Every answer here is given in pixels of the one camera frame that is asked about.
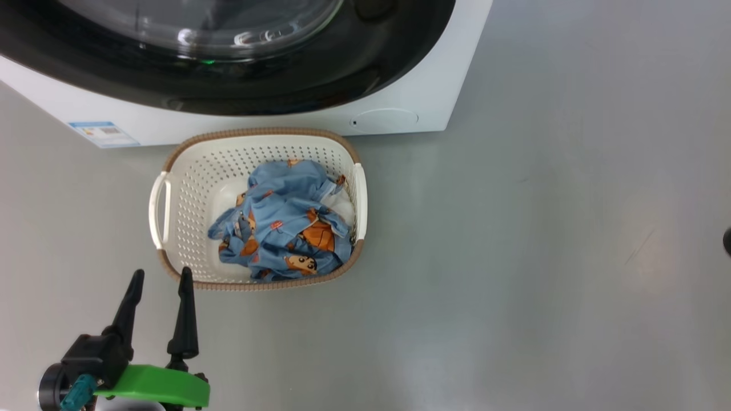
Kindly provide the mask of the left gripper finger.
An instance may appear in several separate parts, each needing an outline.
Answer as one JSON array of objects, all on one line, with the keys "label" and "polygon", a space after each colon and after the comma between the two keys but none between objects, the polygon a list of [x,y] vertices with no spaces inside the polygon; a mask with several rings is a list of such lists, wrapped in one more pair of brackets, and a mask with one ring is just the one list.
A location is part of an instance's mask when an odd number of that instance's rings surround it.
[{"label": "left gripper finger", "polygon": [[131,276],[130,283],[121,299],[112,323],[103,330],[103,335],[116,335],[123,346],[131,346],[135,328],[136,307],[141,301],[144,285],[144,270],[138,269]]},{"label": "left gripper finger", "polygon": [[194,281],[192,270],[189,267],[184,267],[181,271],[178,296],[180,304],[175,330],[172,339],[167,344],[167,353],[171,356],[167,369],[187,371],[188,366],[185,360],[193,359],[199,354]]}]

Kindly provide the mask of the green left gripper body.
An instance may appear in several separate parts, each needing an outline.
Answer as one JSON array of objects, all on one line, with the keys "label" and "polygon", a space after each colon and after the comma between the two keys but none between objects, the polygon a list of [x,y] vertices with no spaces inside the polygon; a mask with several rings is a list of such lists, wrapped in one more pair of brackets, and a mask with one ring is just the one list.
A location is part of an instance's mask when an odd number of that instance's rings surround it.
[{"label": "green left gripper body", "polygon": [[211,385],[187,372],[131,365],[113,388],[94,395],[99,411],[185,411],[208,408]]}]

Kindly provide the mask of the blue garment large orange patch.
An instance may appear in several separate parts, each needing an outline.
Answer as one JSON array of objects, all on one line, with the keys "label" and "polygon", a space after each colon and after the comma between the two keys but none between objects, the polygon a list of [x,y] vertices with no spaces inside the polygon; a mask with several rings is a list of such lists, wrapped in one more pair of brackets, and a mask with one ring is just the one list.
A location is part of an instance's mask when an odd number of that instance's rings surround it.
[{"label": "blue garment large orange patch", "polygon": [[274,283],[334,273],[351,257],[354,244],[349,200],[326,202],[267,191],[243,194],[208,229],[219,260],[248,268],[256,283]]}]

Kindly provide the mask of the black round glass washer door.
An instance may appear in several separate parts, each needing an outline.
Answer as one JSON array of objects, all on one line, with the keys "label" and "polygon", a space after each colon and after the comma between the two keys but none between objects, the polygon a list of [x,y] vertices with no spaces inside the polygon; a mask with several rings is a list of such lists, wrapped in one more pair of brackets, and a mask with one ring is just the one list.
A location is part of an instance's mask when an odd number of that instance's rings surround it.
[{"label": "black round glass washer door", "polygon": [[371,95],[438,42],[455,0],[0,0],[0,54],[187,114],[302,114]]}]

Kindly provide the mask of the cream perforated laundry basket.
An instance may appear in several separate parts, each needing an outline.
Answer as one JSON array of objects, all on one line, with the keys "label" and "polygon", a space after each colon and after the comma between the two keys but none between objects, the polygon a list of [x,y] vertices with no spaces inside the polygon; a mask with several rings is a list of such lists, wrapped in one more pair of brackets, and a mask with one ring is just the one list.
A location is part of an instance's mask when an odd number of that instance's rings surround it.
[{"label": "cream perforated laundry basket", "polygon": [[[219,260],[218,244],[209,239],[208,229],[246,191],[257,166],[290,159],[313,160],[332,177],[345,176],[344,187],[355,208],[354,255],[331,274],[259,283],[247,268]],[[148,220],[163,271],[179,281],[183,269],[189,268],[196,289],[279,291],[326,283],[349,271],[362,252],[368,228],[366,173],[353,146],[326,130],[236,128],[198,135],[181,143],[165,162],[151,190]]]}]

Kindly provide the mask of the white front-load washing machine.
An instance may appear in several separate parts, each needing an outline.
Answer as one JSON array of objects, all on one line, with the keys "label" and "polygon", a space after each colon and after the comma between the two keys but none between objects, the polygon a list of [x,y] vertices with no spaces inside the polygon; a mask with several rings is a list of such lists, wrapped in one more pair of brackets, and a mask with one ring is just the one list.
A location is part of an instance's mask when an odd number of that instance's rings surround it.
[{"label": "white front-load washing machine", "polygon": [[0,81],[68,127],[70,122],[113,122],[140,146],[178,144],[230,128],[309,127],[365,135],[353,130],[350,120],[381,108],[415,112],[419,122],[413,132],[439,132],[448,125],[492,2],[455,0],[438,42],[408,73],[354,102],[302,114],[203,115],[147,107],[68,85],[1,54]]}]

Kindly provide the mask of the blue white energy label sticker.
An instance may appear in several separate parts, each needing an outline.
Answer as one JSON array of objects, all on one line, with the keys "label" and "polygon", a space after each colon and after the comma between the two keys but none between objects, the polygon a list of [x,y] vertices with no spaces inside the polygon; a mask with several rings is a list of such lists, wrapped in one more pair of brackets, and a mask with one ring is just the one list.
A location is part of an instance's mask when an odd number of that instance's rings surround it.
[{"label": "blue white energy label sticker", "polygon": [[107,148],[139,147],[140,144],[113,122],[70,122],[68,125],[95,146]]}]

